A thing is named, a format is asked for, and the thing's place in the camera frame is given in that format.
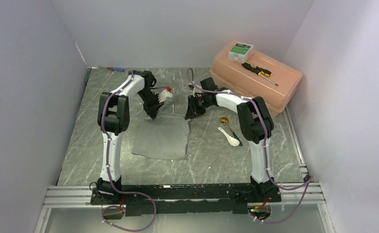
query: gold spoon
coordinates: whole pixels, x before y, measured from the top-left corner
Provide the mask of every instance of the gold spoon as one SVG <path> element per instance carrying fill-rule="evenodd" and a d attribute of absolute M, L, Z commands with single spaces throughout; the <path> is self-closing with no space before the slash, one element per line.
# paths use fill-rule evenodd
<path fill-rule="evenodd" d="M 239 141 L 239 145 L 242 146 L 241 140 L 239 140 L 239 137 L 236 135 L 236 133 L 232 130 L 232 128 L 229 126 L 229 119 L 226 117 L 221 117 L 221 122 L 228 125 L 229 130 L 232 132 L 232 135 L 234 138 L 236 138 Z"/>

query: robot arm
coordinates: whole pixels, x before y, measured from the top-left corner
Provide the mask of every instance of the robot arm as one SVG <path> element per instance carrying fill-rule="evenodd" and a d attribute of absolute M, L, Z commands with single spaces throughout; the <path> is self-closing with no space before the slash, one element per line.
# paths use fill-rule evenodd
<path fill-rule="evenodd" d="M 218 89 L 212 78 L 207 78 L 200 82 L 202 89 L 210 91 L 222 91 L 230 93 L 230 90 Z M 261 115 L 263 116 L 267 131 L 268 139 L 271 136 L 271 131 L 274 129 L 274 123 L 269 111 L 265 105 L 264 100 L 261 97 L 256 97 L 253 101 L 257 104 Z M 242 97 L 237 97 L 229 94 L 212 94 L 212 93 L 202 93 L 197 96 L 188 97 L 188 110 L 186 112 L 185 118 L 190 119 L 200 116 L 205 113 L 206 108 L 216 105 L 220 107 L 228 108 L 238 114 L 239 123 L 241 126 L 242 134 L 245 139 L 248 140 L 251 156 L 252 156 L 252 179 L 256 183 L 264 183 L 269 181 L 268 176 L 265 172 L 265 158 L 263 153 L 263 138 L 264 129 L 262 128 L 257 117 L 253 114 L 257 114 L 252 107 L 252 104 L 244 100 Z"/>
<path fill-rule="evenodd" d="M 103 163 L 100 178 L 97 181 L 98 191 L 102 194 L 114 195 L 115 191 L 110 185 L 110 178 L 107 172 L 107 164 L 110 164 L 110 173 L 115 186 L 121 187 L 121 170 L 119 159 L 121 155 L 122 137 L 128 129 L 129 116 L 129 98 L 138 94 L 144 101 L 144 111 L 155 119 L 158 109 L 164 104 L 166 97 L 172 94 L 166 90 L 160 94 L 154 94 L 151 88 L 155 86 L 156 79 L 149 71 L 133 71 L 134 75 L 129 75 L 127 80 L 112 92 L 103 92 L 99 100 L 98 124 L 101 126 L 102 115 L 105 108 L 105 102 L 112 93 L 116 93 L 109 101 L 105 111 L 105 130 L 103 136 Z"/>

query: small screwdriver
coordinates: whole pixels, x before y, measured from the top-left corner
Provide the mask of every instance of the small screwdriver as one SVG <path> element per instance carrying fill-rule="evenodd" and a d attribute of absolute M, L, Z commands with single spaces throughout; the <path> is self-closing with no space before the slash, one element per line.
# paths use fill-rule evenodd
<path fill-rule="evenodd" d="M 255 74 L 257 75 L 261 75 L 262 77 L 264 77 L 266 80 L 270 81 L 271 83 L 273 83 L 274 85 L 276 86 L 279 86 L 278 84 L 276 84 L 274 81 L 270 80 L 269 78 L 267 77 L 270 77 L 272 75 L 272 72 L 267 70 L 267 69 L 264 69 L 264 68 L 260 68 L 260 67 L 253 67 L 251 64 L 249 64 L 248 62 L 244 62 L 242 63 L 242 66 L 249 70 L 249 71 L 252 71 L 254 72 Z"/>
<path fill-rule="evenodd" d="M 119 72 L 125 72 L 124 68 L 119 68 L 119 67 L 100 67 L 100 68 L 107 68 L 108 70 L 114 70 L 114 71 L 119 71 Z"/>

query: white ceramic spoon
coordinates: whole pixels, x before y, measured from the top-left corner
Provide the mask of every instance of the white ceramic spoon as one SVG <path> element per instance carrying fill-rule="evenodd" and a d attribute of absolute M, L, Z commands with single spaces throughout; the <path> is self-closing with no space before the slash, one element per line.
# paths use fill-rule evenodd
<path fill-rule="evenodd" d="M 239 146 L 239 141 L 236 138 L 229 136 L 229 134 L 227 134 L 227 132 L 225 132 L 225 130 L 221 127 L 218 127 L 218 130 L 221 131 L 225 135 L 225 137 L 227 137 L 227 140 L 231 146 Z"/>

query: red wire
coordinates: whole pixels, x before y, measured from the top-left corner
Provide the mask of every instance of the red wire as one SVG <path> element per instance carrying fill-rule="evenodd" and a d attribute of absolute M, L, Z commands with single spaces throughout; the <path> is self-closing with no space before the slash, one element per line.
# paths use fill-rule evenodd
<path fill-rule="evenodd" d="M 256 208 L 256 209 L 261 209 L 264 205 L 266 205 L 266 203 L 268 203 L 268 201 L 269 201 L 269 197 L 267 197 L 267 198 L 265 199 L 265 201 L 263 202 L 262 205 L 258 205 L 258 206 L 256 206 L 255 208 Z"/>
<path fill-rule="evenodd" d="M 124 204 L 124 201 L 125 201 L 125 197 L 122 197 L 122 201 L 121 203 L 119 204 L 120 207 L 122 207 L 122 205 Z"/>

